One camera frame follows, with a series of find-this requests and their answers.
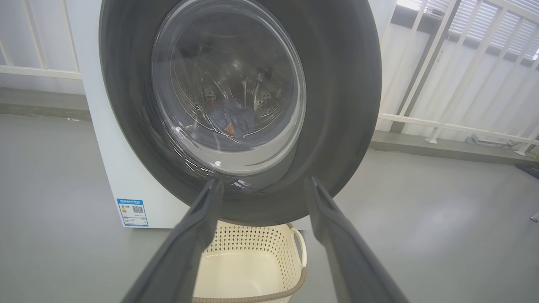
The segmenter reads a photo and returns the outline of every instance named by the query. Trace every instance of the washing machine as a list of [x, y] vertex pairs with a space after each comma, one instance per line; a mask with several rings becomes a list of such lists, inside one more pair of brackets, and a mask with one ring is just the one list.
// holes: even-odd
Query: washing machine
[[221, 220], [307, 229], [304, 179], [335, 196], [367, 150], [381, 93], [367, 0], [95, 0], [68, 11], [125, 227], [173, 228], [217, 178]]

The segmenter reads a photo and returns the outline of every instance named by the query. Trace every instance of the white plastic basket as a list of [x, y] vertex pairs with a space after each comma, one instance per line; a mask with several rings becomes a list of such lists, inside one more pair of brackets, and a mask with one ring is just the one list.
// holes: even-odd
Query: white plastic basket
[[306, 263], [305, 241], [291, 224], [249, 227], [219, 221], [201, 257], [193, 302], [286, 303], [303, 285]]

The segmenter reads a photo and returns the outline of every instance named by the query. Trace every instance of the white railing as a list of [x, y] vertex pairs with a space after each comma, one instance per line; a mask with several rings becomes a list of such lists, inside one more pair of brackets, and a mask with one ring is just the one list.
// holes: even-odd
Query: white railing
[[[410, 123], [412, 125], [419, 125], [419, 126], [426, 126], [426, 127], [432, 127], [433, 129], [430, 132], [430, 135], [426, 138], [426, 140], [430, 143], [437, 143], [437, 138], [440, 136], [440, 133], [443, 130], [453, 130], [457, 132], [464, 132], [464, 133], [472, 133], [472, 134], [478, 134], [478, 135], [485, 135], [490, 137], [495, 137], [499, 139], [505, 139], [505, 140], [511, 140], [515, 142], [522, 142], [524, 143], [522, 147], [517, 151], [517, 153], [524, 155], [525, 151], [533, 144], [533, 145], [539, 145], [539, 141], [536, 140], [536, 138], [539, 136], [539, 102], [523, 102], [521, 104], [521, 108], [517, 110], [516, 113], [514, 111], [510, 111], [512, 107], [515, 106], [515, 102], [513, 100], [519, 99], [524, 97], [526, 100], [528, 99], [539, 99], [536, 95], [535, 90], [533, 87], [531, 88], [531, 91], [529, 92], [528, 96], [522, 96], [522, 92], [525, 90], [524, 88], [529, 86], [537, 86], [536, 80], [534, 79], [535, 75], [538, 75], [536, 73], [536, 67], [539, 65], [539, 59], [533, 61], [531, 67], [525, 67], [524, 65], [521, 65], [522, 60], [524, 59], [524, 55], [529, 52], [530, 47], [533, 44], [533, 41], [536, 41], [537, 38], [539, 38], [539, 15], [536, 15], [530, 11], [527, 11], [525, 9], [522, 9], [514, 4], [508, 3], [505, 0], [478, 0], [474, 10], [472, 11], [472, 15], [464, 27], [464, 30], [459, 38], [459, 40], [456, 42], [456, 46], [453, 49], [453, 52], [451, 52], [448, 56], [448, 58], [444, 58], [443, 60], [447, 60], [447, 64], [445, 67], [437, 67], [437, 68], [443, 68], [443, 71], [441, 72], [441, 76], [438, 78], [437, 82], [432, 84], [432, 94], [429, 99], [424, 102], [424, 111], [420, 114], [410, 114], [410, 116], [405, 115], [407, 109], [409, 109], [411, 100], [413, 99], [413, 96], [415, 95], [418, 87], [420, 86], [420, 80], [425, 74], [427, 70], [427, 66], [429, 65], [429, 61], [431, 61], [432, 56], [435, 53], [436, 45], [439, 43], [441, 37], [443, 36], [444, 29], [446, 27], [446, 24], [450, 18], [450, 12], [454, 8], [457, 0], [451, 0], [448, 9], [446, 10], [446, 13], [444, 17], [441, 20], [441, 25], [439, 27], [439, 30], [437, 31], [433, 43], [431, 44], [430, 49], [428, 50], [426, 54], [426, 59], [423, 61], [422, 66], [419, 69], [419, 74], [416, 77], [416, 80], [414, 83], [411, 84], [411, 91], [408, 93], [406, 100], [403, 100], [403, 105], [401, 106], [400, 110], [396, 110], [394, 106], [393, 112], [391, 113], [391, 106], [388, 105], [389, 103], [395, 104], [394, 101], [396, 99], [399, 99], [399, 101], [404, 97], [404, 93], [395, 92], [395, 90], [399, 90], [399, 88], [395, 85], [395, 81], [397, 78], [402, 77], [402, 66], [405, 64], [406, 60], [410, 60], [409, 48], [410, 44], [412, 43], [412, 40], [414, 39], [417, 28], [419, 25], [419, 22], [421, 18], [423, 17], [423, 11], [426, 3], [429, 0], [424, 0], [421, 8], [419, 9], [419, 12], [417, 14], [417, 18], [412, 26], [412, 29], [409, 33], [409, 36], [407, 38], [405, 46], [402, 48], [403, 52], [399, 54], [398, 63], [396, 64], [395, 71], [393, 74], [386, 76], [384, 81], [388, 80], [389, 77], [389, 85], [385, 88], [385, 90], [382, 93], [382, 102], [381, 102], [381, 112], [378, 115], [378, 119], [382, 120], [389, 120], [389, 121], [396, 121], [396, 122], [402, 122], [402, 123]], [[479, 46], [476, 50], [474, 50], [474, 54], [467, 64], [467, 67], [465, 68], [465, 71], [463, 74], [461, 74], [460, 78], [457, 80], [457, 85], [455, 88], [454, 85], [449, 85], [449, 81], [455, 81], [455, 79], [451, 78], [451, 75], [454, 73], [452, 72], [455, 67], [459, 64], [465, 64], [462, 63], [465, 60], [461, 56], [461, 50], [464, 47], [463, 43], [467, 37], [468, 31], [470, 30], [472, 23], [474, 21], [474, 17], [479, 11], [479, 7], [482, 3], [488, 3], [493, 4], [497, 6], [497, 12], [491, 21], [489, 28], [487, 32], [485, 33], [482, 41], [479, 43]], [[491, 65], [489, 72], [486, 74], [486, 76], [483, 76], [480, 80], [481, 83], [477, 84], [477, 81], [473, 81], [473, 79], [476, 79], [479, 77], [477, 75], [478, 68], [483, 64], [483, 61], [485, 59], [485, 56], [492, 57], [491, 54], [486, 54], [487, 49], [490, 46], [491, 40], [494, 37], [497, 29], [500, 26], [500, 23], [502, 22], [503, 17], [507, 14], [511, 13], [512, 15], [517, 15], [520, 19], [518, 20], [516, 26], [514, 27], [514, 30], [509, 33], [508, 40], [506, 42], [506, 45], [503, 47], [503, 49], [500, 50], [499, 55], [495, 58], [494, 63]], [[526, 42], [525, 48], [522, 50], [520, 54], [518, 54], [518, 57], [514, 61], [511, 69], [509, 72], [505, 74], [505, 78], [501, 81], [501, 84], [496, 85], [497, 91], [494, 94], [494, 96], [487, 100], [487, 105], [485, 110], [480, 113], [481, 117], [475, 116], [475, 126], [471, 125], [473, 123], [470, 122], [471, 116], [473, 115], [474, 109], [477, 111], [477, 104], [480, 97], [484, 97], [485, 93], [492, 89], [493, 86], [493, 75], [496, 70], [499, 70], [499, 67], [502, 63], [502, 61], [505, 61], [504, 64], [507, 64], [507, 61], [504, 60], [504, 57], [506, 56], [507, 52], [509, 51], [509, 47], [512, 44], [512, 42], [515, 40], [515, 37], [517, 36], [517, 33], [523, 26], [523, 23], [527, 20], [527, 22], [532, 22], [535, 25], [535, 32], [534, 34], [529, 38], [529, 40]], [[391, 46], [391, 41], [387, 37], [387, 29], [384, 32], [384, 35], [382, 36], [381, 42], [382, 42], [382, 48], [387, 49]], [[383, 59], [387, 59], [387, 54], [384, 54], [383, 52]], [[516, 77], [517, 70], [522, 73], [522, 69], [527, 68], [527, 70], [524, 72], [524, 76], [522, 78], [522, 81], [515, 85], [514, 79]], [[471, 83], [474, 82], [475, 86], [471, 89]], [[511, 90], [517, 86], [517, 88], [514, 90], [512, 95], [509, 98], [504, 97], [504, 92], [507, 90], [510, 86]], [[463, 103], [462, 99], [465, 94], [470, 94], [470, 91], [473, 91], [478, 87], [478, 90], [475, 92], [473, 98], [471, 98], [471, 102]], [[444, 91], [447, 92], [448, 89], [453, 89], [451, 92], [451, 96], [449, 97], [449, 101], [446, 104], [441, 104], [440, 98], [447, 96], [447, 94], [444, 94]], [[500, 119], [509, 119], [511, 121], [521, 119], [523, 115], [525, 115], [528, 111], [533, 111], [532, 115], [527, 116], [527, 120], [522, 124], [522, 126], [518, 129], [518, 131], [515, 132], [513, 129], [514, 126], [512, 123], [509, 123], [509, 126], [500, 131], [499, 125], [496, 125], [496, 122], [494, 125], [490, 126], [487, 129], [484, 129], [485, 121], [487, 114], [491, 115], [493, 106], [497, 106], [499, 104], [502, 104], [505, 102], [505, 106], [503, 107], [503, 110], [501, 111], [501, 114], [494, 114], [497, 115], [496, 121], [499, 121]], [[426, 113], [432, 113], [434, 111], [434, 108], [439, 107], [441, 109], [441, 114], [439, 117], [436, 117], [435, 119], [427, 119]]]
[[8, 49], [6, 46], [2, 43], [0, 40], [0, 50], [2, 51], [2, 55], [4, 57], [4, 60], [6, 62], [6, 65], [0, 65], [0, 73], [7, 73], [7, 74], [17, 74], [17, 75], [31, 75], [31, 76], [39, 76], [39, 77], [53, 77], [53, 78], [64, 78], [64, 79], [77, 79], [81, 80], [82, 77], [80, 75], [79, 71], [79, 63], [77, 60], [77, 54], [75, 52], [75, 46], [73, 44], [73, 36], [71, 34], [71, 25], [69, 21], [69, 16], [67, 15], [67, 6], [66, 6], [66, 0], [61, 0], [63, 5], [63, 15], [65, 18], [65, 24], [67, 26], [67, 30], [69, 33], [69, 41], [71, 44], [71, 51], [73, 54], [73, 60], [75, 62], [75, 70], [74, 71], [64, 71], [64, 70], [53, 70], [47, 68], [47, 61], [45, 59], [43, 48], [41, 45], [41, 41], [39, 40], [38, 31], [36, 28], [36, 22], [35, 18], [32, 13], [32, 8], [30, 7], [30, 1], [24, 0], [24, 9], [26, 11], [27, 21], [30, 25], [30, 32], [32, 34], [33, 44], [36, 48], [36, 54], [39, 60], [39, 68], [35, 67], [25, 67], [25, 66], [16, 66], [13, 63], [13, 60], [11, 59], [11, 56], [8, 52]]

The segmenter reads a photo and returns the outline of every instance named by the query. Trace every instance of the basket handle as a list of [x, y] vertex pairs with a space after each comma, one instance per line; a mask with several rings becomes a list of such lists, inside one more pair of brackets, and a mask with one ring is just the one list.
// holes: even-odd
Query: basket handle
[[[301, 246], [301, 267], [305, 267], [305, 266], [307, 266], [307, 248], [305, 247], [305, 240], [303, 239], [303, 236], [301, 235], [301, 233], [297, 229], [291, 228], [291, 230], [292, 230], [292, 243], [294, 243], [294, 246], [296, 246], [296, 243], [294, 241], [294, 235], [296, 235], [296, 237], [300, 241], [300, 246]], [[296, 247], [296, 255], [297, 255], [298, 259], [299, 259], [300, 255], [298, 253], [298, 248], [297, 247]]]

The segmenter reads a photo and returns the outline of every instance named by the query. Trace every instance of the metal bar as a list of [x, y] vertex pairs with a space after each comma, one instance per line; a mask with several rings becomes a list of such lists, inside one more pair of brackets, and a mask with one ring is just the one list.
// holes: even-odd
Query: metal bar
[[[507, 85], [507, 81], [513, 76], [513, 73], [515, 73], [516, 69], [520, 66], [520, 63], [522, 62], [522, 60], [524, 59], [528, 49], [531, 47], [531, 44], [533, 43], [533, 41], [535, 41], [535, 39], [537, 39], [537, 35], [539, 35], [539, 26], [536, 26], [535, 27], [535, 32], [532, 36], [532, 38], [528, 41], [528, 43], [526, 43], [526, 46], [524, 47], [524, 49], [522, 50], [522, 52], [520, 53], [519, 57], [517, 58], [517, 60], [515, 61], [515, 63], [513, 64], [513, 67], [511, 68], [511, 70], [509, 71], [509, 73], [507, 73], [507, 77], [505, 78], [504, 82], [502, 83], [502, 85], [500, 87], [505, 87]], [[520, 114], [520, 111], [517, 113], [517, 115], [513, 116], [511, 118], [514, 119], [516, 116], [518, 116]]]
[[490, 130], [477, 129], [477, 128], [460, 126], [460, 125], [449, 124], [449, 123], [442, 124], [440, 122], [432, 121], [432, 120], [423, 120], [423, 119], [418, 119], [418, 118], [413, 118], [413, 117], [405, 117], [405, 116], [384, 114], [384, 113], [379, 113], [378, 119], [398, 121], [398, 122], [403, 122], [403, 123], [411, 123], [415, 125], [423, 125], [423, 126], [429, 126], [429, 127], [439, 127], [443, 129], [455, 130], [457, 132], [485, 135], [485, 136], [491, 136], [491, 137], [516, 141], [516, 142], [539, 145], [539, 141], [533, 140], [533, 139], [522, 138], [522, 137], [517, 137], [517, 136], [512, 136], [512, 135], [507, 135], [507, 134], [491, 132]]
[[[433, 27], [432, 29], [434, 31], [437, 31], [439, 29], [440, 25], [438, 24], [437, 27]], [[419, 63], [418, 65], [416, 66], [416, 69], [414, 70], [413, 72], [413, 75], [412, 75], [412, 79], [410, 80], [410, 83], [408, 84], [408, 88], [406, 89], [406, 92], [404, 93], [404, 96], [402, 98], [402, 100], [400, 101], [400, 105], [399, 105], [399, 109], [397, 110], [397, 113], [400, 113], [406, 103], [406, 100], [408, 98], [408, 96], [410, 95], [410, 93], [412, 92], [412, 87], [414, 85], [414, 83], [416, 81], [418, 81], [418, 77], [419, 77], [419, 72], [421, 71], [421, 67], [423, 66], [423, 64], [426, 62], [427, 60], [427, 56], [429, 55], [429, 50], [432, 48], [432, 46], [434, 45], [434, 39], [436, 38], [436, 32], [432, 32], [430, 33], [429, 35], [429, 39], [427, 41], [427, 44], [425, 45], [425, 48], [423, 49], [423, 53], [421, 54], [421, 58], [419, 58]], [[404, 125], [400, 125], [397, 127], [396, 131], [395, 130], [395, 123], [392, 123], [391, 124], [391, 129], [389, 130], [389, 132], [391, 133], [400, 133], [400, 131], [402, 130], [402, 128], [404, 127]]]
[[[537, 125], [534, 129], [534, 131], [530, 134], [530, 136], [528, 137], [528, 139], [535, 139], [537, 138], [537, 136], [539, 136], [539, 125]], [[526, 145], [523, 145], [519, 150], [516, 150], [515, 152], [521, 156], [526, 156], [526, 150], [528, 150], [528, 148], [532, 145], [538, 145], [539, 143], [528, 143]]]
[[[490, 44], [490, 41], [492, 40], [492, 37], [496, 33], [496, 30], [498, 29], [498, 26], [500, 25], [502, 21], [502, 16], [505, 15], [507, 12], [506, 8], [498, 9], [496, 12], [496, 15], [494, 16], [494, 19], [485, 34], [485, 37], [483, 38], [483, 41], [479, 45], [479, 48], [475, 52], [472, 61], [470, 65], [468, 65], [468, 68], [466, 68], [466, 71], [464, 75], [462, 76], [457, 89], [451, 96], [451, 99], [449, 100], [449, 103], [445, 106], [444, 111], [442, 112], [440, 122], [442, 124], [447, 123], [451, 115], [453, 114], [453, 111], [455, 110], [456, 105], [460, 102], [462, 99], [462, 96], [468, 89], [468, 86], [475, 74], [475, 71], [479, 67], [479, 64], [482, 61], [482, 57], [485, 54], [485, 51], [488, 48], [488, 45]], [[440, 132], [442, 131], [442, 128], [435, 128], [432, 130], [431, 134], [428, 138], [425, 138], [430, 143], [436, 143], [436, 138], [440, 135]]]
[[[393, 17], [391, 18], [391, 24], [400, 25], [402, 27], [412, 29], [413, 24], [416, 21], [417, 14], [418, 14], [417, 10], [412, 10], [404, 6], [398, 5], [395, 8], [395, 13], [393, 14]], [[440, 24], [440, 21], [441, 21], [441, 17], [424, 13], [421, 18], [421, 21], [419, 22], [419, 26], [417, 27], [417, 32], [430, 34], [432, 32], [433, 24], [435, 24], [436, 27], [438, 27], [438, 25]]]
[[530, 217], [534, 222], [539, 222], [539, 212], [533, 215], [533, 217]]
[[77, 58], [77, 52], [75, 51], [75, 43], [73, 42], [73, 33], [71, 32], [71, 23], [69, 21], [69, 15], [67, 14], [66, 0], [62, 0], [62, 6], [64, 8], [64, 17], [65, 17], [65, 22], [67, 26], [67, 31], [69, 33], [69, 42], [71, 45], [71, 52], [73, 54], [73, 59], [75, 60], [75, 71], [80, 72], [79, 59]]
[[[522, 80], [520, 83], [519, 83], [519, 86], [516, 88], [516, 90], [513, 92], [513, 94], [511, 95], [511, 97], [509, 98], [509, 100], [507, 100], [506, 102], [506, 105], [503, 107], [503, 110], [500, 112], [500, 114], [498, 115], [498, 117], [496, 117], [496, 120], [497, 121], [501, 115], [505, 112], [507, 112], [507, 109], [509, 108], [510, 105], [512, 105], [512, 101], [513, 100], [516, 100], [518, 97], [520, 97], [520, 95], [522, 94], [522, 91], [524, 90], [524, 88], [530, 83], [533, 81], [533, 78], [532, 78], [532, 75], [533, 75], [533, 72], [535, 72], [537, 66], [539, 65], [539, 60], [535, 60], [534, 63], [531, 65], [530, 69], [528, 69], [528, 71], [526, 72], [526, 75], [524, 76], [524, 80]], [[484, 116], [486, 115], [486, 113], [490, 110], [490, 108], [492, 107], [492, 102], [490, 103], [489, 107], [487, 108], [487, 110], [485, 111], [485, 113], [483, 114], [483, 117], [481, 118], [480, 122], [484, 122]]]
[[[451, 35], [447, 37], [447, 40], [456, 43], [459, 40], [459, 38], [460, 38], [460, 35], [457, 35], [455, 33], [451, 33]], [[481, 41], [478, 41], [478, 40], [475, 40], [475, 39], [472, 39], [472, 38], [466, 38], [466, 40], [464, 40], [464, 43], [462, 45], [469, 48], [469, 49], [476, 50], [479, 47], [480, 43], [481, 43]], [[491, 56], [497, 57], [500, 54], [501, 51], [502, 51], [502, 47], [497, 47], [497, 46], [491, 44], [487, 48], [487, 51], [485, 52], [485, 54], [489, 54]], [[513, 63], [518, 59], [519, 54], [520, 53], [507, 52], [507, 54], [505, 55], [505, 57], [503, 59], [505, 61], [509, 61], [509, 62]], [[521, 63], [521, 65], [523, 65], [525, 67], [530, 67], [532, 64], [533, 64], [533, 60], [528, 59], [528, 58], [524, 58], [524, 60], [522, 60], [522, 63]]]
[[402, 68], [402, 64], [405, 61], [406, 54], [408, 53], [408, 50], [410, 49], [410, 46], [412, 45], [412, 39], [416, 35], [417, 27], [419, 26], [419, 22], [421, 21], [421, 18], [425, 12], [425, 7], [427, 6], [427, 3], [429, 0], [423, 0], [421, 4], [421, 8], [419, 8], [419, 11], [417, 12], [416, 20], [413, 23], [412, 30], [410, 34], [408, 35], [408, 40], [406, 41], [406, 45], [404, 46], [404, 50], [402, 53], [400, 53], [400, 59], [399, 63], [397, 64], [397, 68], [395, 69], [395, 72], [393, 73], [391, 77], [391, 81], [389, 82], [389, 86], [385, 90], [384, 97], [382, 98], [382, 102], [380, 104], [380, 108], [382, 108], [385, 103], [387, 102], [388, 95], [390, 95], [390, 92], [393, 91], [393, 87], [395, 86], [395, 80], [398, 78], [397, 75], [399, 73], [399, 70]]
[[[455, 2], [455, 5], [453, 6], [453, 9], [449, 13], [450, 16], [449, 16], [449, 19], [448, 19], [447, 23], [445, 24], [445, 28], [444, 28], [444, 30], [442, 32], [442, 35], [441, 35], [440, 39], [438, 39], [436, 44], [434, 43], [434, 40], [436, 39], [436, 33], [441, 28], [441, 21], [440, 21], [440, 24], [438, 24], [437, 27], [433, 27], [432, 32], [429, 35], [429, 41], [427, 42], [427, 46], [425, 47], [425, 50], [423, 51], [423, 54], [421, 55], [421, 60], [419, 61], [419, 64], [418, 64], [418, 66], [416, 68], [416, 71], [414, 72], [414, 76], [412, 78], [412, 81], [410, 82], [410, 84], [408, 86], [408, 89], [406, 91], [406, 94], [404, 95], [404, 97], [403, 97], [403, 99], [402, 99], [402, 101], [400, 103], [400, 106], [399, 106], [399, 109], [398, 109], [397, 113], [402, 112], [402, 109], [404, 108], [404, 105], [406, 104], [406, 101], [407, 101], [408, 97], [410, 96], [410, 94], [412, 92], [412, 89], [413, 89], [414, 85], [416, 84], [416, 81], [418, 81], [418, 79], [419, 79], [419, 84], [416, 85], [416, 88], [415, 88], [416, 92], [412, 94], [412, 99], [411, 99], [410, 102], [408, 102], [408, 107], [404, 111], [403, 116], [409, 116], [412, 113], [413, 107], [415, 106], [415, 104], [417, 102], [417, 99], [419, 99], [419, 96], [421, 95], [421, 91], [423, 90], [423, 87], [425, 86], [427, 78], [429, 77], [429, 74], [431, 73], [432, 67], [434, 66], [434, 63], [436, 62], [436, 57], [440, 53], [440, 50], [441, 50], [441, 48], [442, 48], [442, 46], [444, 44], [445, 39], [448, 37], [449, 29], [451, 27], [451, 24], [453, 23], [453, 20], [455, 19], [455, 15], [457, 14], [457, 11], [459, 10], [460, 3], [461, 3], [461, 0], [457, 0]], [[427, 56], [429, 56], [429, 52], [430, 52], [433, 45], [435, 45], [434, 46], [434, 52], [430, 55], [430, 60], [427, 61]], [[422, 68], [425, 65], [425, 63], [427, 64], [426, 69], [424, 69], [422, 71]], [[404, 128], [404, 123], [393, 122], [391, 124], [391, 128], [390, 128], [389, 132], [400, 134], [402, 132], [403, 128]]]
[[60, 70], [42, 70], [41, 68], [33, 68], [33, 67], [0, 65], [0, 73], [82, 80], [82, 76], [78, 72], [60, 71]]
[[382, 34], [382, 38], [380, 39], [380, 46], [382, 49], [384, 49], [385, 47], [385, 41], [388, 38], [388, 29], [389, 29], [389, 26], [391, 25], [391, 19], [393, 19], [393, 14], [395, 14], [396, 8], [397, 8], [397, 1], [395, 1], [395, 5], [393, 6], [393, 9], [391, 10], [391, 14], [389, 15], [388, 23], [385, 25], [384, 33]]
[[44, 70], [47, 69], [47, 64], [45, 62], [45, 56], [43, 55], [43, 49], [41, 48], [41, 43], [39, 42], [39, 37], [37, 36], [36, 22], [34, 22], [32, 8], [30, 7], [30, 0], [24, 0], [24, 9], [26, 10], [26, 16], [28, 22], [30, 23], [30, 31], [32, 32], [32, 38], [34, 41], [34, 46], [36, 47], [37, 58], [39, 60], [39, 65]]
[[[447, 9], [452, 10], [456, 3], [457, 3], [456, 0], [451, 1], [451, 3], [449, 4], [449, 7]], [[442, 19], [442, 22], [440, 24], [440, 28], [438, 29], [438, 32], [436, 33], [436, 37], [434, 38], [434, 43], [438, 43], [438, 41], [440, 41], [440, 38], [441, 38], [442, 34], [444, 33], [445, 25], [447, 24], [447, 21], [449, 20], [449, 17], [450, 17], [449, 14], [446, 14], [444, 16], [444, 18]], [[434, 55], [434, 50], [435, 50], [434, 48], [431, 48], [429, 50], [429, 53], [427, 54], [427, 59], [425, 60], [425, 62], [430, 61], [430, 59]], [[421, 67], [421, 70], [419, 71], [419, 77], [421, 77], [421, 78], [423, 77], [423, 74], [425, 73], [425, 71], [427, 69], [427, 66], [428, 66], [428, 64], [423, 63], [423, 66]], [[398, 113], [399, 115], [404, 116], [404, 113], [406, 113], [406, 111], [408, 110], [408, 107], [410, 105], [412, 97], [416, 93], [416, 90], [417, 90], [418, 86], [419, 86], [418, 82], [414, 83], [414, 85], [412, 86], [412, 90], [410, 91], [410, 94], [408, 95], [408, 98], [406, 98], [406, 102], [404, 102], [403, 108], [400, 110], [400, 113]]]
[[[462, 117], [462, 120], [461, 120], [461, 123], [462, 124], [466, 124], [468, 122], [468, 119], [469, 119], [469, 116], [473, 110], [473, 108], [475, 107], [475, 105], [477, 104], [477, 102], [479, 101], [479, 97], [481, 97], [481, 95], [483, 94], [483, 91], [485, 90], [485, 88], [487, 87], [487, 84], [490, 82], [490, 80], [492, 79], [492, 77], [494, 76], [494, 72], [497, 70], [498, 66], [500, 66], [503, 58], [505, 57], [507, 51], [509, 50], [509, 47], [511, 46], [511, 44], [513, 43], [513, 41], [515, 40], [515, 37], [516, 37], [516, 34], [518, 33], [520, 27], [522, 26], [522, 23], [524, 22], [524, 18], [520, 18], [519, 19], [519, 22], [517, 23], [517, 25], [515, 25], [515, 29], [513, 30], [513, 33], [511, 34], [511, 36], [509, 37], [509, 40], [507, 41], [507, 43], [505, 44], [505, 46], [503, 47], [502, 51], [500, 52], [500, 54], [498, 55], [498, 58], [496, 59], [496, 62], [494, 63], [494, 65], [492, 66], [492, 68], [490, 69], [490, 71], [488, 72], [488, 76], [487, 78], [483, 81], [483, 83], [481, 84], [481, 87], [479, 88], [479, 90], [477, 91], [477, 93], [475, 94], [474, 98], [473, 98], [473, 101], [472, 103], [470, 103], [470, 105], [468, 106], [468, 108], [466, 109], [466, 112], [464, 113], [464, 116]], [[535, 30], [535, 34], [532, 35], [530, 37], [530, 41], [528, 41], [528, 43], [526, 44], [526, 47], [524, 47], [524, 50], [523, 50], [523, 53], [522, 53], [522, 58], [520, 59], [520, 61], [522, 61], [522, 59], [524, 58], [524, 55], [526, 54], [526, 51], [528, 50], [528, 48], [530, 48], [530, 45], [533, 43], [533, 41], [535, 40], [535, 36], [537, 35], [539, 31], [539, 27], [536, 27], [536, 30]], [[500, 95], [500, 88], [502, 87], [500, 86], [497, 93], [494, 95], [494, 100], [497, 100], [497, 96]], [[480, 122], [484, 119], [484, 117], [486, 116], [486, 113], [487, 111], [491, 108], [492, 104], [494, 103], [494, 100], [492, 100], [490, 102], [490, 105], [489, 107], [483, 112], [483, 116], [481, 117], [480, 119]]]
[[532, 13], [529, 10], [520, 8], [513, 3], [507, 2], [507, 0], [487, 0], [487, 1], [501, 8], [505, 8], [508, 11], [515, 13], [516, 15], [524, 17], [528, 20], [532, 20], [535, 23], [539, 23], [539, 15]]
[[11, 56], [9, 55], [8, 50], [4, 48], [2, 41], [0, 41], [0, 50], [2, 50], [2, 56], [4, 56], [5, 63], [8, 66], [13, 66], [13, 60], [11, 60]]
[[464, 43], [464, 40], [466, 39], [466, 36], [468, 35], [468, 32], [470, 31], [470, 28], [472, 27], [473, 22], [475, 21], [475, 17], [477, 16], [479, 9], [481, 8], [482, 2], [483, 2], [482, 0], [478, 0], [475, 3], [475, 6], [472, 10], [472, 14], [470, 15], [468, 22], [466, 23], [466, 26], [462, 30], [462, 34], [460, 35], [459, 40], [457, 41], [455, 50], [453, 51], [453, 53], [451, 54], [451, 57], [449, 58], [446, 70], [443, 71], [440, 80], [438, 80], [438, 83], [436, 87], [434, 88], [434, 92], [432, 93], [432, 96], [430, 97], [430, 102], [427, 104], [425, 108], [425, 116], [430, 116], [431, 113], [436, 108], [437, 100], [439, 100], [438, 96], [446, 87], [446, 83], [449, 80], [450, 74], [453, 73], [455, 67], [458, 65], [456, 63], [462, 51], [462, 44]]
[[[524, 106], [522, 106], [521, 110], [525, 111], [526, 108]], [[522, 127], [519, 129], [519, 132], [516, 133], [517, 136], [522, 136], [524, 134], [524, 132], [526, 131], [526, 129], [528, 129], [528, 127], [530, 127], [530, 125], [535, 121], [535, 119], [537, 118], [537, 114], [539, 114], [539, 110], [536, 110], [535, 113], [533, 115], [531, 115], [530, 119], [528, 119], [523, 125]]]

